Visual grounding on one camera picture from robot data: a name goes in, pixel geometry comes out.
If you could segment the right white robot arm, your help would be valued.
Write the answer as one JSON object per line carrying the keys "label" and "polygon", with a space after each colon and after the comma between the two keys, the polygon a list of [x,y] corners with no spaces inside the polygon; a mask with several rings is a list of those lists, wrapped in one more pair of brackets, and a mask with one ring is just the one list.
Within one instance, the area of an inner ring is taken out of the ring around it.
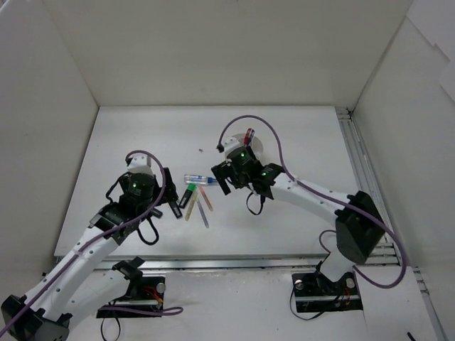
{"label": "right white robot arm", "polygon": [[368,260],[382,239],[384,230],[369,218],[382,222],[369,194],[332,193],[311,183],[300,186],[283,166],[261,164],[250,147],[239,143],[219,145],[217,150],[225,154],[225,160],[213,166],[212,172],[225,195],[231,188],[247,188],[262,200],[292,204],[334,225],[336,247],[317,266],[314,276],[320,291],[330,293],[337,288],[346,273]]}

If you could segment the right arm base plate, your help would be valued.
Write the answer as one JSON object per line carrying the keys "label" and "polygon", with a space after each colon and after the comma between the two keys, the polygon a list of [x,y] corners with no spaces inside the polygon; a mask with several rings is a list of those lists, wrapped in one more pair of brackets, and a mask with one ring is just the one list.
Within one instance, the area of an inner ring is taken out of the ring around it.
{"label": "right arm base plate", "polygon": [[351,272],[332,283],[316,274],[292,274],[291,304],[296,313],[320,316],[328,312],[363,310],[358,287]]}

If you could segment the red ballpoint pen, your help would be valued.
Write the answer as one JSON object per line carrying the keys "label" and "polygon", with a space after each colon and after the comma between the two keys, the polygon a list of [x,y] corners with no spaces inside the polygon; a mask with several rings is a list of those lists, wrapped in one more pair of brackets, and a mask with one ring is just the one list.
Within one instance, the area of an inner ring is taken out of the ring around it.
{"label": "red ballpoint pen", "polygon": [[253,132],[252,128],[247,129],[244,137],[244,145],[247,146],[250,143],[252,132]]}

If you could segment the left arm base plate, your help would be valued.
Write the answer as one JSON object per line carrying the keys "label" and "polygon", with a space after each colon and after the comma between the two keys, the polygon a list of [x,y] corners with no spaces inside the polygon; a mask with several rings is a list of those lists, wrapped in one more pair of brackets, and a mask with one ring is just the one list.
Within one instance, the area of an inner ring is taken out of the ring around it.
{"label": "left arm base plate", "polygon": [[96,318],[149,318],[149,315],[135,313],[135,310],[147,312],[161,312],[164,306],[164,291],[166,279],[164,276],[142,277],[138,286],[121,298],[104,305],[115,306],[122,310],[101,310],[95,315]]}

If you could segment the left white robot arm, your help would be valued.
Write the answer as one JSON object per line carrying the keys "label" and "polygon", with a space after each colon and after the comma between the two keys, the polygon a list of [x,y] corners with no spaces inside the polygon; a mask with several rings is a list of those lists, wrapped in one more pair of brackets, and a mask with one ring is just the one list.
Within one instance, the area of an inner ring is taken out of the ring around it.
{"label": "left white robot arm", "polygon": [[176,196],[170,170],[162,168],[158,184],[150,167],[122,174],[116,184],[123,191],[90,220],[71,251],[39,284],[22,296],[9,296],[1,304],[5,322],[2,334],[16,340],[66,340],[88,315],[105,309],[112,301],[133,298],[142,289],[144,260],[136,256],[119,261],[101,279],[86,283],[89,275],[139,225],[150,222],[155,207]]}

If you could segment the clear blue-capped glue bottle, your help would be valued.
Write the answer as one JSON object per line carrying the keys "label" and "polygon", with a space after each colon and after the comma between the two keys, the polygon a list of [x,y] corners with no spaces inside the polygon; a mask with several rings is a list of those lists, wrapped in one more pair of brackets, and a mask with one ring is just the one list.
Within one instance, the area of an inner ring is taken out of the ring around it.
{"label": "clear blue-capped glue bottle", "polygon": [[186,184],[195,183],[197,185],[217,185],[218,181],[214,177],[205,175],[185,174],[183,177]]}

